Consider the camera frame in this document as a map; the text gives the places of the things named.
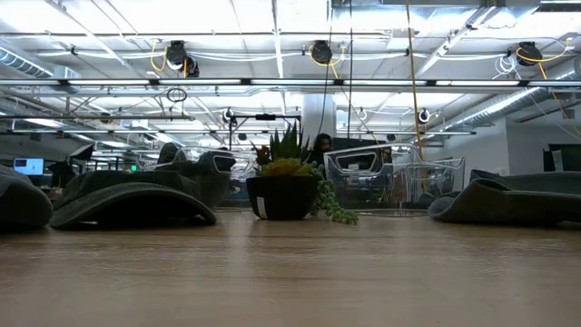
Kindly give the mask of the black baseball cap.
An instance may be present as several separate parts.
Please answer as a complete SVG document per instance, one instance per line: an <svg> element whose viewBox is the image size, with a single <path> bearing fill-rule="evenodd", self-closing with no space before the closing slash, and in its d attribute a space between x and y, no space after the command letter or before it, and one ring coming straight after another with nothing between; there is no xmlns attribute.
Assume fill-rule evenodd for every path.
<svg viewBox="0 0 581 327"><path fill-rule="evenodd" d="M155 170L175 171L198 187L197 197L209 208L220 204L229 191L231 169L236 164L226 147L162 147Z"/></svg>
<svg viewBox="0 0 581 327"><path fill-rule="evenodd" d="M54 203L55 230L214 225L198 185L176 172L97 171L76 176Z"/></svg>
<svg viewBox="0 0 581 327"><path fill-rule="evenodd" d="M428 208L431 219L442 223L551 226L581 223L581 195L515 191L476 179L459 193L446 194Z"/></svg>

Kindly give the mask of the potted succulent plant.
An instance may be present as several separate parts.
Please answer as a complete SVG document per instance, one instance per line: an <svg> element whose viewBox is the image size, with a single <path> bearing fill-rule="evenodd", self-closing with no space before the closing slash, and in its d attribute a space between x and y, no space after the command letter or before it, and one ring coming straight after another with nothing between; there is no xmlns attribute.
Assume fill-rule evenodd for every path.
<svg viewBox="0 0 581 327"><path fill-rule="evenodd" d="M271 135L267 145L253 147L255 175L246 180L246 187L254 214L271 221L323 215L335 223L356 225L358 216L336 199L322 149L310 149L309 143L293 125Z"/></svg>

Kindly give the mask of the person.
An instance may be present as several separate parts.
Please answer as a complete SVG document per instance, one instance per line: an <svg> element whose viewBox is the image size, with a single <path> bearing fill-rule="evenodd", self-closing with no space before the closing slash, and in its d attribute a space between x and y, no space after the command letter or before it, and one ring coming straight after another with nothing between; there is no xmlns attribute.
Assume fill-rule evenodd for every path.
<svg viewBox="0 0 581 327"><path fill-rule="evenodd" d="M310 162L324 164L324 154L332 150L332 138L328 134L319 134L310 152Z"/></svg>

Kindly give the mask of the clear plastic bin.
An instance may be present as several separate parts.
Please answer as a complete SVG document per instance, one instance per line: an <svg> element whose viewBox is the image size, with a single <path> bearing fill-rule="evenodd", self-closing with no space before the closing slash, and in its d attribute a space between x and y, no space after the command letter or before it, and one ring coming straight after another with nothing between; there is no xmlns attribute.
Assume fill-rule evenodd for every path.
<svg viewBox="0 0 581 327"><path fill-rule="evenodd" d="M414 144L379 144L324 154L337 203L361 213L417 216L464 186L463 157L427 161Z"/></svg>
<svg viewBox="0 0 581 327"><path fill-rule="evenodd" d="M249 195L246 187L246 179L254 173L252 165L254 158L247 153L232 152L236 164L231 169L231 179L229 191L224 200L214 208L219 207L245 207L248 206ZM141 168L144 171L156 171L156 163L143 163Z"/></svg>

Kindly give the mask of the long ceiling light strip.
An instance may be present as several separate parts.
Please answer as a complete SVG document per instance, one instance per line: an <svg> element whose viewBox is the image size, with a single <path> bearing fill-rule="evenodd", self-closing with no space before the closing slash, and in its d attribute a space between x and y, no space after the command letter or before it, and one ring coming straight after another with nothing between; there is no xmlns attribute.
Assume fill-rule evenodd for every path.
<svg viewBox="0 0 581 327"><path fill-rule="evenodd" d="M442 87L581 87L581 80L400 80L400 79L0 79L0 86L442 86Z"/></svg>

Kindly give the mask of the black angled panel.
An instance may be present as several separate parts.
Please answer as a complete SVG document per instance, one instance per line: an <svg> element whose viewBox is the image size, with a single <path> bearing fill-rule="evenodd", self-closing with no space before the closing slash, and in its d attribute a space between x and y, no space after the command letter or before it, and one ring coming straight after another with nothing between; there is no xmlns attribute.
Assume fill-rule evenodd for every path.
<svg viewBox="0 0 581 327"><path fill-rule="evenodd" d="M94 144L87 144L70 153L67 158L71 160L88 161L92 158L93 152Z"/></svg>

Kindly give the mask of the computer monitor blue screen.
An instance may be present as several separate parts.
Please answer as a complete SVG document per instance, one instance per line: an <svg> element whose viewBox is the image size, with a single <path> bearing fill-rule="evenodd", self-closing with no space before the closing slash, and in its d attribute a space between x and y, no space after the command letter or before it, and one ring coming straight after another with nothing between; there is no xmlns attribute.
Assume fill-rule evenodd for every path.
<svg viewBox="0 0 581 327"><path fill-rule="evenodd" d="M15 158L13 169L25 175L43 175L44 159L43 158Z"/></svg>

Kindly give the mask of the silver ventilation duct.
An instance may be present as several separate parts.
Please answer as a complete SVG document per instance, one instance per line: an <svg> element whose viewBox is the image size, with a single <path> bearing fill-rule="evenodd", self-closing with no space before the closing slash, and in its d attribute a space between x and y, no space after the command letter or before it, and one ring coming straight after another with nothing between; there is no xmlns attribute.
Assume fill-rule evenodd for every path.
<svg viewBox="0 0 581 327"><path fill-rule="evenodd" d="M549 89L544 87L529 87L513 94L497 95L447 121L443 130L452 131L465 125L478 126L490 123L533 104L540 104L552 97Z"/></svg>

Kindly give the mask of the dark wall screen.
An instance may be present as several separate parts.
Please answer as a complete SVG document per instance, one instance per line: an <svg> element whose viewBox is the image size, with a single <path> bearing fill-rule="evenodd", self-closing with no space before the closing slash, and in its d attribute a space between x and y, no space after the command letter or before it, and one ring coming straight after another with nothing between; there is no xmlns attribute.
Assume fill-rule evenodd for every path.
<svg viewBox="0 0 581 327"><path fill-rule="evenodd" d="M581 172L581 144L549 144L543 151L545 172Z"/></svg>

